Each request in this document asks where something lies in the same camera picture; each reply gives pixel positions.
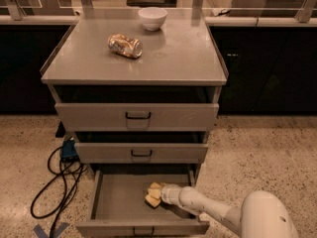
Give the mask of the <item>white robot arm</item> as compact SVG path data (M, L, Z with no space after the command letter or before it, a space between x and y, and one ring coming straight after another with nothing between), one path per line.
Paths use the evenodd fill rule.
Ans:
M191 214L206 213L241 238L299 238L284 204L267 191L249 193L240 208L210 199L192 186L168 184L160 196Z

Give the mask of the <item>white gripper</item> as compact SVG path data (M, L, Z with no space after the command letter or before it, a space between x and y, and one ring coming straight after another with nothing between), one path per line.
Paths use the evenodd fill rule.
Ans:
M176 184L167 184L160 191L160 198L163 202L172 205L180 205L179 195L181 187Z

